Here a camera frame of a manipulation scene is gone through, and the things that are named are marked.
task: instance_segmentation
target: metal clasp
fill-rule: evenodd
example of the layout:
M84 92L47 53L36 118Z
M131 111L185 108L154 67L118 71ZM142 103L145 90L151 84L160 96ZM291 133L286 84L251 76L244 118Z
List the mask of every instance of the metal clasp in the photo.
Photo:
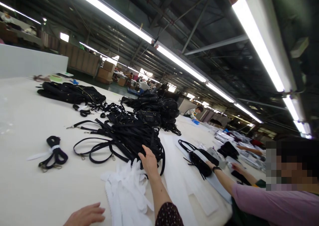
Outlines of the metal clasp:
M67 129L71 129L71 128L80 128L80 127L79 126L74 126L74 125L72 125L70 127L67 127Z

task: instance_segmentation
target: ceiling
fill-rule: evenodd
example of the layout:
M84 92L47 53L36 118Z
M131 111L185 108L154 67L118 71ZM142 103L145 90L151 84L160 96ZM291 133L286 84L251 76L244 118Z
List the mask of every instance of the ceiling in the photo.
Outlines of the ceiling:
M245 104L264 121L264 128L282 134L298 134L290 113L285 109L254 47L249 40L239 41L194 54L197 48L245 34L228 0L102 0L167 48L207 74L226 91ZM290 64L302 92L308 121L318 133L318 0L272 0L287 53L301 37L310 45ZM200 100L227 107L229 114L252 119L205 87L150 44L138 38L113 19L84 0L1 0L13 8L40 20L48 19L52 28L60 25L109 56L137 69L150 71L157 80L168 81L179 90Z

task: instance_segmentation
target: blue object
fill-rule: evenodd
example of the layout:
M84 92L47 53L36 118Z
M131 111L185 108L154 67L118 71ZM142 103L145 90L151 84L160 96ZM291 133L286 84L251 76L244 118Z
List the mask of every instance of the blue object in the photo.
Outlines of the blue object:
M73 81L70 80L70 82L73 84L79 84L75 79L73 79Z
M194 122L196 125L199 125L199 123L200 123L199 121L197 121L195 119L193 119L192 122Z

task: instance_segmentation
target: hand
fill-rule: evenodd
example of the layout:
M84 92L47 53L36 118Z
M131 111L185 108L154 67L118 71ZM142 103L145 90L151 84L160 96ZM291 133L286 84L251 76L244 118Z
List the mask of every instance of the hand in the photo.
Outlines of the hand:
M206 161L206 164L210 167L211 170L213 170L213 168L215 167L215 165L210 161Z
M146 147L145 145L142 145L143 149L145 150L146 157L139 153L139 157L142 161L143 168L145 172L147 173L147 176L150 178L158 177L159 172L157 171L157 160L153 152L150 148Z
M101 203L88 205L71 214L64 226L89 226L95 222L103 222L105 217L102 215L105 211L100 208Z
M237 163L232 163L232 168L242 175L247 172L243 166Z

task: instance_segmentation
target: cardboard box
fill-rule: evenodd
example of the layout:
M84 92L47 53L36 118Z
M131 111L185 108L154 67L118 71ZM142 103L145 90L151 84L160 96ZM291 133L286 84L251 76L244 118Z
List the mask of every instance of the cardboard box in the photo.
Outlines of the cardboard box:
M120 85L120 86L124 86L124 85L125 85L125 82L126 82L126 79L125 79L125 78L120 78L120 79L119 79L119 85Z
M105 83L105 84L111 84L111 83L113 82L112 80L109 81L109 80L106 80L106 79L100 78L100 77L96 77L96 80L97 80L98 82Z
M113 73L115 69L115 65L105 60L103 64L103 69Z
M105 70L104 68L100 68L97 76L99 78L103 78L105 80L112 81L113 73Z

